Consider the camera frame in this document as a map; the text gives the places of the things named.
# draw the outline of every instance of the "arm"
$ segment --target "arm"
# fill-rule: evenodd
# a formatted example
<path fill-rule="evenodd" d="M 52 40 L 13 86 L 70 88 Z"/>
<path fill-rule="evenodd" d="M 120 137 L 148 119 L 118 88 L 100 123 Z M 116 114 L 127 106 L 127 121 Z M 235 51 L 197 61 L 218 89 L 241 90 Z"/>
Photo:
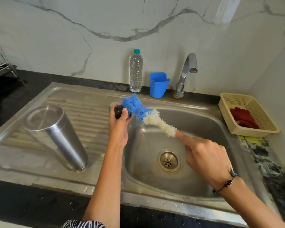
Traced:
<path fill-rule="evenodd" d="M 83 217 L 85 221 L 102 222 L 108 228 L 120 225 L 122 152 L 128 141 L 127 125 L 130 121 L 125 108 L 121 118 L 116 120 L 114 114 L 116 105 L 110 111 L 110 137 L 99 178 Z"/>
<path fill-rule="evenodd" d="M 226 149 L 207 139 L 186 136 L 177 131 L 187 152 L 187 164 L 216 191 L 232 179 L 229 173 L 232 169 Z M 245 220 L 250 228 L 284 228 L 281 221 L 257 196 L 245 185 L 240 177 L 235 177 L 228 188 L 223 188 L 219 194 Z"/>

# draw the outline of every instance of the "red cloth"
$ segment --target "red cloth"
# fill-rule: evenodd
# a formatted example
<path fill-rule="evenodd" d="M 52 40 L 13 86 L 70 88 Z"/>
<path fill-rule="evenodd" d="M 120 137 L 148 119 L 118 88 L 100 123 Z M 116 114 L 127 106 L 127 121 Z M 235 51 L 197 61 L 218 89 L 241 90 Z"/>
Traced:
<path fill-rule="evenodd" d="M 236 107 L 235 109 L 230 109 L 230 112 L 239 126 L 259 129 L 259 126 L 256 124 L 248 110 Z"/>

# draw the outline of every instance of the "black beaded bracelet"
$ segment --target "black beaded bracelet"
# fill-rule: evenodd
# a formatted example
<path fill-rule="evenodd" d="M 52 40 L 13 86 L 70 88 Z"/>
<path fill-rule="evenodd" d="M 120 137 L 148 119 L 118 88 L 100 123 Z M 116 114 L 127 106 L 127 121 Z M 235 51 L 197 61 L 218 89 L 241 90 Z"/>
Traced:
<path fill-rule="evenodd" d="M 220 190 L 216 191 L 215 189 L 213 189 L 212 192 L 214 194 L 216 194 L 217 192 L 220 192 L 222 189 L 227 188 L 228 186 L 230 186 L 232 184 L 232 180 L 237 176 L 237 174 L 235 172 L 233 172 L 233 170 L 231 168 L 230 168 L 230 172 L 229 173 L 232 176 L 232 179 L 228 180 Z"/>

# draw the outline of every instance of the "metal lid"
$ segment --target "metal lid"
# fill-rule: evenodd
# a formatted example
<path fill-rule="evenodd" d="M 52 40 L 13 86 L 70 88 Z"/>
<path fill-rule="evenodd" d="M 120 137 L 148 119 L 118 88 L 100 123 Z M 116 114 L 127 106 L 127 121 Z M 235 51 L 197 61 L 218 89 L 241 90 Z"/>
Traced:
<path fill-rule="evenodd" d="M 63 115 L 64 111 L 58 105 L 40 106 L 26 115 L 22 126 L 28 131 L 46 130 L 54 125 L 61 124 Z"/>

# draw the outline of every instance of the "faucet spout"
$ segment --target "faucet spout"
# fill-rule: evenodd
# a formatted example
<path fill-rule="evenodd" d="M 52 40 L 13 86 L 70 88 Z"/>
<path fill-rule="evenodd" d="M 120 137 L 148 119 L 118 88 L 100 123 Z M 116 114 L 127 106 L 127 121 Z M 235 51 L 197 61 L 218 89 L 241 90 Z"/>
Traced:
<path fill-rule="evenodd" d="M 181 98 L 184 95 L 185 80 L 188 75 L 188 72 L 190 73 L 198 72 L 198 62 L 196 60 L 195 53 L 190 53 L 185 60 L 181 76 L 178 80 L 178 83 L 176 84 L 176 90 L 174 94 L 176 98 Z"/>

